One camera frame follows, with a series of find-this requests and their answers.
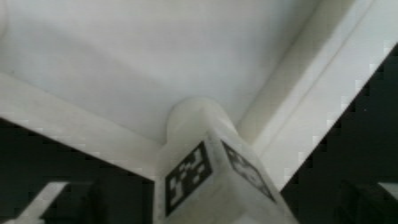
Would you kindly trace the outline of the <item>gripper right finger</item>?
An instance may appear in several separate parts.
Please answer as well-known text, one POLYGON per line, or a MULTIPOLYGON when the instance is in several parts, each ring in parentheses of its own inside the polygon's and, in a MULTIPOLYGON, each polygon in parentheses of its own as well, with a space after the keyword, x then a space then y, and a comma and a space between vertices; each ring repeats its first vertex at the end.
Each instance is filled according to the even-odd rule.
POLYGON ((398 224, 398 199, 379 184, 342 182, 337 224, 398 224))

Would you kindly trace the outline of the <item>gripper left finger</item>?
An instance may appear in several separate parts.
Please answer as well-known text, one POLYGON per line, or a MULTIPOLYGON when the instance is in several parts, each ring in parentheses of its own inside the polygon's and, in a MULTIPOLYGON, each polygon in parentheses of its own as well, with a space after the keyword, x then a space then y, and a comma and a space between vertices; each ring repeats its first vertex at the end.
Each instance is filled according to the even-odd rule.
POLYGON ((70 220, 70 212, 79 210, 91 187, 93 182, 49 182, 8 224, 51 224, 56 218, 70 220))

